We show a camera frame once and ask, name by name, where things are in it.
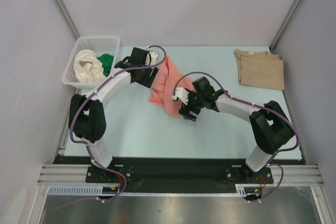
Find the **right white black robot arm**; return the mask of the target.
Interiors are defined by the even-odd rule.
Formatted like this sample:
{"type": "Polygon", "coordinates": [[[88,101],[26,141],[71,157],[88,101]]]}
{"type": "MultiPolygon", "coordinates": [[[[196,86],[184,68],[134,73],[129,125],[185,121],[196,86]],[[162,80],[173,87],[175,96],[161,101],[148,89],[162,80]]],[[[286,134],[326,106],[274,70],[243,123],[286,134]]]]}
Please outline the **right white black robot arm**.
{"type": "Polygon", "coordinates": [[[254,183],[261,177],[261,170],[269,164],[280,149],[295,135],[281,106],[270,101],[260,105],[229,94],[224,89],[215,90],[206,77],[192,82],[193,90],[175,87],[173,101],[181,101],[179,114],[196,121],[201,109],[226,113],[250,124],[256,147],[245,160],[243,179],[254,183]]]}

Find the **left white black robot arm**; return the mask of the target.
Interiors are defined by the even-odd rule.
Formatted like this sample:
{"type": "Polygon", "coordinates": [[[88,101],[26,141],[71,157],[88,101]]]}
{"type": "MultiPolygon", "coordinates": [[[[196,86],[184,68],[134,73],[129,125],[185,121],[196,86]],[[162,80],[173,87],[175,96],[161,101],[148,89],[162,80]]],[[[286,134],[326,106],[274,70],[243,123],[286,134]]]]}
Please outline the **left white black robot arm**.
{"type": "Polygon", "coordinates": [[[159,71],[158,66],[166,59],[166,51],[160,46],[146,49],[134,47],[131,54],[114,65],[110,75],[85,95],[75,94],[71,98],[69,111],[69,135],[75,144],[85,146],[91,163],[98,167],[98,176],[105,182],[115,178],[116,169],[111,166],[112,153],[103,138],[106,129],[105,108],[112,99],[132,83],[150,88],[159,71]],[[163,52],[163,59],[152,48],[163,52]]]}

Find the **pink t shirt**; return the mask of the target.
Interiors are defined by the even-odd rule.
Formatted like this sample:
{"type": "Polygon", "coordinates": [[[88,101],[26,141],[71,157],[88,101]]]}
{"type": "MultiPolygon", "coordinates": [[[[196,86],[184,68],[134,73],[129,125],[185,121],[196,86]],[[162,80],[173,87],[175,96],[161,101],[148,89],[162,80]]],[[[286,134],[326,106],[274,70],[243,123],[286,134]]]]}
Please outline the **pink t shirt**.
{"type": "Polygon", "coordinates": [[[182,103],[181,101],[172,100],[172,92],[175,84],[182,76],[172,59],[167,56],[165,61],[160,65],[159,71],[152,83],[152,92],[149,98],[151,104],[163,107],[166,114],[176,119],[181,117],[178,111],[182,103]]]}

